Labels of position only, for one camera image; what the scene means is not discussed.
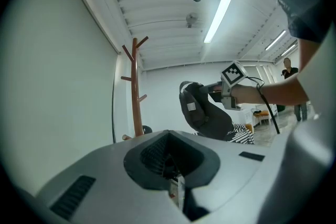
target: black and white striped fabric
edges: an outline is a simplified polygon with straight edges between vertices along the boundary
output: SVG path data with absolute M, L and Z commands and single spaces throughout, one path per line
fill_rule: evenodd
M 234 124 L 234 130 L 228 132 L 225 141 L 241 143 L 241 144 L 254 144 L 253 133 L 243 124 Z

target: black cable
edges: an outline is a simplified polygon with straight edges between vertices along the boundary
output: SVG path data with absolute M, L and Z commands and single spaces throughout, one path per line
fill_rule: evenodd
M 279 127 L 278 127 L 278 124 L 277 124 L 277 122 L 276 122 L 276 120 L 274 118 L 272 109 L 269 106 L 269 103 L 267 102 L 267 99 L 265 98 L 265 96 L 261 92 L 261 87 L 264 86 L 265 82 L 262 79 L 255 78 L 255 77 L 247 77 L 247 79 L 249 79 L 249 80 L 254 81 L 255 83 L 257 83 L 257 91 L 259 92 L 261 99 L 265 102 L 265 104 L 267 106 L 267 109 L 268 109 L 269 113 L 271 114 L 271 118 L 272 118 L 272 120 L 274 122 L 274 126 L 275 126 L 275 129 L 277 130 L 277 133 L 280 134 Z M 258 79 L 258 80 L 262 81 L 263 84 L 260 86 L 259 82 L 257 82 L 255 79 Z

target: white wall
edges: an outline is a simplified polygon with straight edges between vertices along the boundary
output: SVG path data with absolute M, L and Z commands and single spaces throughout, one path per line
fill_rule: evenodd
M 134 123 L 132 113 L 132 95 L 131 95 L 131 82 L 122 80 L 120 77 L 131 77 L 131 61 L 127 55 L 122 52 L 118 55 L 117 68 L 115 70 L 114 81 L 114 134 L 117 142 L 122 142 L 122 136 L 128 135 L 134 137 Z M 146 72 L 141 72 L 138 68 L 138 84 L 139 84 L 139 97 L 146 94 L 143 85 L 143 77 Z M 140 109 L 146 100 L 140 103 Z
M 279 62 L 278 64 L 275 66 L 276 68 L 276 76 L 278 81 L 283 81 L 285 78 L 283 76 L 281 76 L 282 71 L 285 69 L 284 67 L 284 59 L 285 58 L 289 58 L 291 61 L 291 66 L 292 67 L 297 67 L 299 68 L 299 63 L 300 63 L 300 58 L 299 58 L 299 50 L 296 49 L 295 51 L 293 51 L 292 53 L 289 53 L 287 55 L 285 55 Z
M 183 81 L 195 81 L 204 85 L 220 80 L 220 72 L 228 66 L 228 62 L 207 63 L 202 65 L 187 65 L 185 67 L 172 67 L 146 72 L 143 77 L 143 88 L 148 95 L 142 102 L 142 123 L 150 126 L 153 131 L 165 129 L 180 130 L 190 133 L 195 131 L 187 124 L 181 111 L 179 101 L 179 86 Z M 244 62 L 246 65 L 256 64 L 255 62 Z M 242 84 L 251 85 L 249 80 Z M 221 103 L 214 103 L 224 110 Z M 240 116 L 235 111 L 226 112 L 235 123 L 241 122 Z
M 117 54 L 82 0 L 12 0 L 2 19 L 1 157 L 34 195 L 112 143 Z

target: ceiling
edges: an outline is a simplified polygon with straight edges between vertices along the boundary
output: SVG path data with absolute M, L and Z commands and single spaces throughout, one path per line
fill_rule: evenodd
M 287 28 L 277 0 L 232 0 L 210 44 L 203 43 L 219 0 L 117 0 L 132 37 L 149 37 L 140 47 L 145 70 L 198 62 L 227 60 L 276 61 L 295 41 L 286 34 L 265 48 Z M 188 13 L 198 14 L 192 28 Z

